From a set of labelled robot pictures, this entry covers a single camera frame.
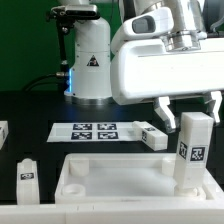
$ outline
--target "white casing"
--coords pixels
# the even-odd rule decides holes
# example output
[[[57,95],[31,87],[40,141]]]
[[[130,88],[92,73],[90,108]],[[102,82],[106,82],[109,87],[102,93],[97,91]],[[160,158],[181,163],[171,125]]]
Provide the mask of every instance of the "white casing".
[[[71,69],[71,87],[66,95],[79,99],[111,97],[110,27],[103,18],[76,22],[75,64]],[[92,57],[99,66],[88,66]]]
[[[155,22],[155,31],[152,33],[135,33],[132,24],[135,20],[144,18],[146,16],[152,17]],[[145,13],[144,15],[137,16],[133,19],[125,21],[119,30],[116,32],[111,42],[111,51],[116,54],[120,47],[130,40],[144,40],[153,37],[159,37],[167,34],[173,29],[174,21],[171,10],[167,7],[159,8],[153,12]]]
[[[136,15],[141,15],[145,9],[147,7],[150,6],[150,0],[134,0],[134,5],[135,5],[135,12],[136,12]],[[199,4],[200,4],[200,7],[201,7],[201,11],[203,11],[204,9],[204,3],[205,3],[205,0],[198,0]]]
[[[160,39],[129,41],[111,63],[118,104],[191,97],[224,89],[224,39],[200,41],[201,50],[169,53]]]

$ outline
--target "white block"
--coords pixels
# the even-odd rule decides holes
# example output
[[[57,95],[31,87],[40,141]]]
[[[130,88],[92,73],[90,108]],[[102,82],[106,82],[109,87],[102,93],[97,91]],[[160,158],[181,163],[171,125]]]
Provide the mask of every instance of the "white block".
[[[9,133],[8,122],[0,121],[0,149],[2,148],[4,144],[8,133]]]
[[[37,164],[31,159],[24,159],[17,164],[17,204],[40,204]]]
[[[180,189],[202,186],[213,119],[203,113],[183,113],[174,179]]]
[[[147,122],[132,124],[137,140],[142,140],[154,151],[167,149],[168,136]]]

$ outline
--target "warning label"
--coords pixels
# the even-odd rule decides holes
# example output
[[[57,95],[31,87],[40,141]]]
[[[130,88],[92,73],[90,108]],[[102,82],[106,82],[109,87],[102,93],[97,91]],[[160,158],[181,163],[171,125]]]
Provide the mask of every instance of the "warning label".
[[[87,66],[99,66],[98,61],[96,60],[96,57],[94,55],[91,57]]]

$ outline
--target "white plastic piece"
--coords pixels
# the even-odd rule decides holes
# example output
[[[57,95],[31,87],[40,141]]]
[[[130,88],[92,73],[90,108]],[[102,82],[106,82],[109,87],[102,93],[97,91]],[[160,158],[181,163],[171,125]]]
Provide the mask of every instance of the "white plastic piece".
[[[181,196],[181,197],[197,198],[200,200],[206,199],[206,194],[202,187],[190,188],[190,189],[180,189],[180,188],[178,188],[178,186],[175,186],[174,195]]]
[[[69,184],[62,188],[62,195],[63,196],[85,196],[86,195],[86,189],[81,184]]]
[[[86,157],[73,159],[69,163],[69,169],[73,176],[86,176],[89,174],[89,159]]]
[[[216,123],[220,123],[219,109],[222,103],[222,93],[220,91],[207,93],[204,97],[205,104],[208,104],[208,112]]]
[[[200,45],[201,50],[178,54],[166,52],[160,39],[125,43],[111,62],[114,100],[121,105],[135,104],[223,90],[224,38],[203,40]]]
[[[164,175],[173,177],[175,167],[175,159],[164,157],[162,161],[162,173]]]
[[[40,204],[37,164],[31,159],[24,159],[17,164],[17,204]]]
[[[154,110],[159,117],[165,121],[167,132],[171,133],[176,129],[176,123],[175,117],[168,105],[170,105],[170,99],[168,96],[159,97],[154,102]]]
[[[179,189],[202,187],[213,122],[200,112],[182,114],[174,169]]]
[[[148,122],[134,121],[133,129],[138,140],[142,140],[154,151],[167,149],[168,136]]]
[[[9,133],[8,122],[0,121],[0,149],[2,148]]]
[[[152,17],[155,22],[155,31],[152,33],[136,33],[133,30],[133,22],[135,20]],[[145,13],[125,21],[119,30],[116,32],[112,42],[111,42],[111,51],[113,54],[120,49],[120,47],[130,40],[145,40],[150,39],[162,34],[168,33],[173,29],[174,21],[171,10],[167,7],[159,8],[155,11]]]
[[[82,157],[89,159],[90,172],[83,177],[73,176],[69,170],[70,162]],[[120,203],[127,211],[129,203],[137,202],[142,206],[143,203],[148,204],[149,210],[158,205],[159,212],[177,212],[182,206],[184,210],[187,209],[186,206],[208,209],[211,202],[217,203],[218,208],[218,203],[224,201],[224,193],[207,170],[203,174],[202,187],[175,187],[177,183],[173,176],[163,171],[164,161],[171,161],[170,167],[173,167],[175,158],[175,154],[163,153],[67,155],[55,192],[56,204],[78,205],[79,212],[84,209],[84,204],[87,205],[86,211],[96,211],[99,203],[103,203],[105,207],[111,203],[117,203],[119,207]]]

